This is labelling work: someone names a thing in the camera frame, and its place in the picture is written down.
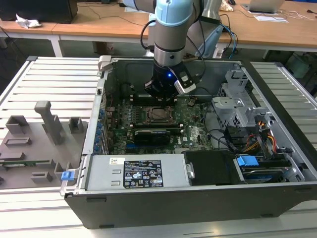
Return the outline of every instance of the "red wire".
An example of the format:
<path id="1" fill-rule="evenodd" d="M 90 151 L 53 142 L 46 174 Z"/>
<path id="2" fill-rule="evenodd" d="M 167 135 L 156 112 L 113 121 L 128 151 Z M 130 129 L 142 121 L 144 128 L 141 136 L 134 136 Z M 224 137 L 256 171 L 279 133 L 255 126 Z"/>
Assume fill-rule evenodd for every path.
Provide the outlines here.
<path id="1" fill-rule="evenodd" d="M 248 146 L 248 144 L 249 144 L 249 139 L 250 139 L 252 136 L 254 136 L 254 135 L 253 135 L 253 134 L 249 135 L 249 137 L 248 137 L 248 139 L 247 139 L 246 147 Z"/>

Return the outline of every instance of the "white tissue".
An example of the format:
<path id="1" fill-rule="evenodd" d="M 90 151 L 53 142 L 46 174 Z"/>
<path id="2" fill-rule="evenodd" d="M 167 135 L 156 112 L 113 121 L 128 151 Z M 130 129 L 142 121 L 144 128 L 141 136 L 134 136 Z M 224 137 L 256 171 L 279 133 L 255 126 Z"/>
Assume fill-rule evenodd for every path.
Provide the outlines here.
<path id="1" fill-rule="evenodd" d="M 19 26 L 22 26 L 26 29 L 28 29 L 29 27 L 38 27 L 38 26 L 41 26 L 41 24 L 39 23 L 38 20 L 28 20 L 28 19 L 24 19 L 22 17 L 19 17 L 17 14 L 16 14 L 16 20 L 15 20 L 16 23 L 19 24 Z"/>

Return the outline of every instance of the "computer case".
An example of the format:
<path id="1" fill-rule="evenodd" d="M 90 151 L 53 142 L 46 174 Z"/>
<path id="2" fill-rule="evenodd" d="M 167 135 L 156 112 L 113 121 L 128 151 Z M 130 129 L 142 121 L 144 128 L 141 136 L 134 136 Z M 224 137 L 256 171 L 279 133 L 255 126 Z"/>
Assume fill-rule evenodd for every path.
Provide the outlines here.
<path id="1" fill-rule="evenodd" d="M 2 21 L 15 20 L 18 14 L 26 19 L 69 24 L 77 11 L 77 0 L 0 0 Z"/>

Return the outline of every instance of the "slotted metal table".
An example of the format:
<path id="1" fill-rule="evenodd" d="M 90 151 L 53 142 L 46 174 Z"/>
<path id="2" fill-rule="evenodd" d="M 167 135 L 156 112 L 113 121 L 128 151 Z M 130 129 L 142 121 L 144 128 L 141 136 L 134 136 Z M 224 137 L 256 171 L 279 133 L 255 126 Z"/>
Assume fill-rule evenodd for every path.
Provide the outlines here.
<path id="1" fill-rule="evenodd" d="M 61 121 L 68 121 L 73 116 L 89 122 L 99 78 L 97 64 L 98 59 L 86 58 L 39 57 L 26 61 L 0 96 L 0 139 L 6 135 L 5 123 L 11 115 L 24 115 L 29 122 L 42 121 L 33 110 L 38 100 L 50 100 L 52 113 L 57 114 Z M 315 100 L 283 67 L 273 63 L 253 65 L 317 146 Z M 254 94 L 262 103 L 256 91 Z M 315 238 L 316 221 L 317 201 L 308 201 L 278 218 L 88 230 L 60 196 L 59 187 L 0 190 L 0 236 L 6 238 Z"/>

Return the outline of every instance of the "cpu socket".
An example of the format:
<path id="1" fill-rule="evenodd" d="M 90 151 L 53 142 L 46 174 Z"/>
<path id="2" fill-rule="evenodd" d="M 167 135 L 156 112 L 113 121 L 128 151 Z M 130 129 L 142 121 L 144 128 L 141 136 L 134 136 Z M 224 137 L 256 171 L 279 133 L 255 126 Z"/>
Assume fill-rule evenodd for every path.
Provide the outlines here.
<path id="1" fill-rule="evenodd" d="M 145 108 L 147 118 L 143 124 L 171 124 L 175 123 L 172 108 L 149 107 Z"/>

